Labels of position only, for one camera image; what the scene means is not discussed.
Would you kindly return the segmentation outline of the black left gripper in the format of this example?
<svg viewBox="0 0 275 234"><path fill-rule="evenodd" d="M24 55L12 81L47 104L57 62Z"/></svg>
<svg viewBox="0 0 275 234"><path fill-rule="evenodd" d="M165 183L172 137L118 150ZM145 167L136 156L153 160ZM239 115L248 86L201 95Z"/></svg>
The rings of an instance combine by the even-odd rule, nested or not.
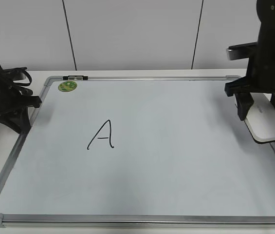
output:
<svg viewBox="0 0 275 234"><path fill-rule="evenodd" d="M30 131L27 107L39 108L42 103L28 88L31 83L26 67L2 69L0 66L0 123L18 134Z"/></svg>

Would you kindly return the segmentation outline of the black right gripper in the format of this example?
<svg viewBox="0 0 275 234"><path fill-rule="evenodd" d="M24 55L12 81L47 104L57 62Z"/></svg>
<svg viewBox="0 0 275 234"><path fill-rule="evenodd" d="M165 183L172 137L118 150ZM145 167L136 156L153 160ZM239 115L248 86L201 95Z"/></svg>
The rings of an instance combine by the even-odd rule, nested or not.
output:
<svg viewBox="0 0 275 234"><path fill-rule="evenodd" d="M275 48L257 44L256 53L248 59L246 75L225 85L225 93L235 95L238 117L244 121L254 104L250 93L271 93L275 108Z"/></svg>

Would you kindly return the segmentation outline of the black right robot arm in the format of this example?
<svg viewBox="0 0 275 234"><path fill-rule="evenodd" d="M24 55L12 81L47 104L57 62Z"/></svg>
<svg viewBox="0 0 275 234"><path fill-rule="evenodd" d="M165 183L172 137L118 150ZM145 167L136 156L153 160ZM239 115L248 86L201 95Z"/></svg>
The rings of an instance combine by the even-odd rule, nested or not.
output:
<svg viewBox="0 0 275 234"><path fill-rule="evenodd" d="M257 41L227 48L229 60L248 59L246 75L224 88L227 96L235 96L240 120L246 119L254 104L252 93L271 94L275 108L275 0L258 0L256 10L260 20Z"/></svg>

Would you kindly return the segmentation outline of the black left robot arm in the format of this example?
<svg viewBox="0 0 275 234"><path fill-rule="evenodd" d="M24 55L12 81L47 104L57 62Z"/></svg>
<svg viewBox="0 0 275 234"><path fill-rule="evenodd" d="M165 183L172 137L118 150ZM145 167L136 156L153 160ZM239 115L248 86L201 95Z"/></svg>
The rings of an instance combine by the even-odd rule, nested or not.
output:
<svg viewBox="0 0 275 234"><path fill-rule="evenodd" d="M3 69L0 65L0 123L18 134L28 133L28 108L39 108L42 101L28 88L32 77L26 67Z"/></svg>

